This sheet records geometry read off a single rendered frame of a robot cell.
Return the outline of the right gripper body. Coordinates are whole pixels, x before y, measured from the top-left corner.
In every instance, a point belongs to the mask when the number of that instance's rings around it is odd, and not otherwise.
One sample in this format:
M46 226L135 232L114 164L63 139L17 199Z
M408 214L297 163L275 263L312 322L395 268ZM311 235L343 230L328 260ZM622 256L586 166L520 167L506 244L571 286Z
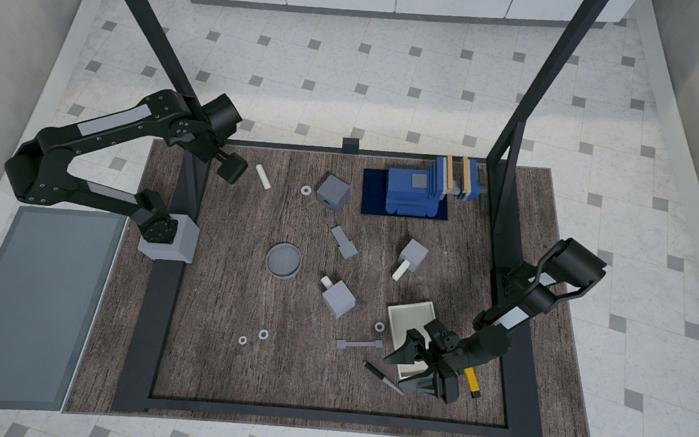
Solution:
M238 178L240 178L240 176L244 173L245 169L249 167L249 163L235 152L228 155L224 151L221 151L221 149L219 149L221 146L219 146L215 140L216 136L212 135L211 132L209 132L209 135L210 140L202 149L198 151L186 149L190 153L194 153L194 156L197 157L198 160L203 161L205 164L212 158L216 158L216 160L222 163L222 165L217 169L217 175L224 178L224 180L226 180L226 182L228 182L230 185L234 185ZM220 155L217 153L220 153Z

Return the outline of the cream open rectangular tray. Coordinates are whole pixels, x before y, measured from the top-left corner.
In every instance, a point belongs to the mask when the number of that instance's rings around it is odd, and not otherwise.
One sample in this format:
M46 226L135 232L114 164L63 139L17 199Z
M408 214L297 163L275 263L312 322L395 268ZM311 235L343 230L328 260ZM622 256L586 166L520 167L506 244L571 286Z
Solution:
M406 340L406 330L412 328L419 330L420 334L424 335L425 349L429 348L429 341L431 341L431 339L427 331L424 329L424 325L435 319L432 302L393 305L393 307L388 307L387 311L394 351L399 349L400 346L404 345ZM399 379L405 379L410 376L418 375L419 373L423 373L428 368L424 361L415 361L415 365L396 364L396 366Z

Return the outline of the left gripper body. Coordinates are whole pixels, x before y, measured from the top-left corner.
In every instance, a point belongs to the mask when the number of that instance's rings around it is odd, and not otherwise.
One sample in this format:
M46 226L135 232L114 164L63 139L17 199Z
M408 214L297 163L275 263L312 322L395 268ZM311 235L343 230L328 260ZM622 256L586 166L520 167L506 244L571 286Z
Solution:
M443 352L435 346L434 343L429 343L429 348L425 349L425 338L420 334L419 330L412 328L406 330L406 335L409 334L413 340L413 352L416 362L424 361L427 366L433 364L439 372L439 389L441 390L441 398L445 404L455 403L459 397L458 375L464 375L464 370L468 368L469 360L463 344L459 341L458 345L462 347L459 353L455 354L450 359L442 360L439 353ZM434 358L434 359L433 359ZM455 371L457 373L455 373Z

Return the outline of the yellow screwdriver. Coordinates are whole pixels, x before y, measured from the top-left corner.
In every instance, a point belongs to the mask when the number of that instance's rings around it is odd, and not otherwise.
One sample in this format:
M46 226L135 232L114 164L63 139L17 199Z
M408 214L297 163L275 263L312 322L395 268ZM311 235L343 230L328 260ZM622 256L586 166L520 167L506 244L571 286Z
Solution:
M482 396L482 395L478 389L478 384L477 384L477 381L476 381L476 378L474 375L473 368L467 368L466 370L464 370L464 376L468 382L468 387L469 387L472 399L480 398L480 396Z

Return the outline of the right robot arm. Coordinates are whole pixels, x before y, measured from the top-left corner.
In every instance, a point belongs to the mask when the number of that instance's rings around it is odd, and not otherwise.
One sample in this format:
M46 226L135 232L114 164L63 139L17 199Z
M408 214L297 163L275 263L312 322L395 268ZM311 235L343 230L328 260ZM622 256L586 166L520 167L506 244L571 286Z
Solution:
M146 136L163 138L168 147L180 142L198 151L208 144L209 130L224 147L241 121L225 93L201 106L196 97L163 89L129 110L42 128L33 140L21 144L4 169L19 202L42 206L69 202L126 215L136 222L143 240L173 244L178 220L170 220L158 191L146 188L131 194L72 176L67 166L74 157Z

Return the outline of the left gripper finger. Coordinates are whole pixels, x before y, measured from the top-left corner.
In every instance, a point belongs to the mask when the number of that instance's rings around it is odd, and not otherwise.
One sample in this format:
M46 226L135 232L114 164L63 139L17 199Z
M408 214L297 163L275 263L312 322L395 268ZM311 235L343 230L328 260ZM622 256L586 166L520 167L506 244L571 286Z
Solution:
M417 391L424 395L435 396L437 400L441 400L439 373L433 364L430 364L423 373L400 380L398 384L400 389Z
M413 340L410 335L406 335L405 338L404 345L383 359L385 364L415 365Z

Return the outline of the black and grey pin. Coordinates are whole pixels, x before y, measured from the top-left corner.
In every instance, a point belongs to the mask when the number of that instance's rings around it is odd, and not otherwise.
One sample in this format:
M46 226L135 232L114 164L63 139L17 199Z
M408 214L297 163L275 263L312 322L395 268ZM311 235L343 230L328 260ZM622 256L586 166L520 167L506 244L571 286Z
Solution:
M391 380L389 380L385 375L383 375L380 371L376 370L374 366L369 364L367 361L364 361L363 365L367 368L367 370L371 370L372 373L374 373L374 375L383 380L385 384L390 385L392 389L395 389L397 392L400 393L400 395L404 396L404 393L396 385L392 384Z

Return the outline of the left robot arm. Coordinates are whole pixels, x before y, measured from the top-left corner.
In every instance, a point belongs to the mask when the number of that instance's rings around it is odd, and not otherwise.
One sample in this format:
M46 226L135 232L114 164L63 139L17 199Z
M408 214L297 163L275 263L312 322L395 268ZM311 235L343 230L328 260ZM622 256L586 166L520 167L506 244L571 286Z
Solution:
M472 323L476 333L460 340L454 330L448 331L435 318L424 325L429 343L443 351L439 354L444 361L459 353L461 341L468 353L468 368L487 364L507 353L517 327L541 313L549 313L560 302L586 295L606 275L602 269L605 266L603 260L572 237L561 239L538 261L538 266L521 259L510 272L503 273L504 296L513 300L502 308L491 307L478 313ZM580 289L556 296L550 288L561 282Z

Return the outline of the dark blue flat mat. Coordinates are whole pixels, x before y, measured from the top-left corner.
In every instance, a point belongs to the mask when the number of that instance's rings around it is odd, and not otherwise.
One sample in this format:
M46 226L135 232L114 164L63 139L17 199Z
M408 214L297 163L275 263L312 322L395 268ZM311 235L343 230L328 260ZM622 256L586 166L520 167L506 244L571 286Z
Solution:
M381 169L364 169L361 214L448 220L447 194L445 194L443 201L439 201L437 214L434 217L429 217L427 215L425 215L425 217L415 215L397 215L397 211L394 214L387 213L385 210L387 172L388 171L381 171Z

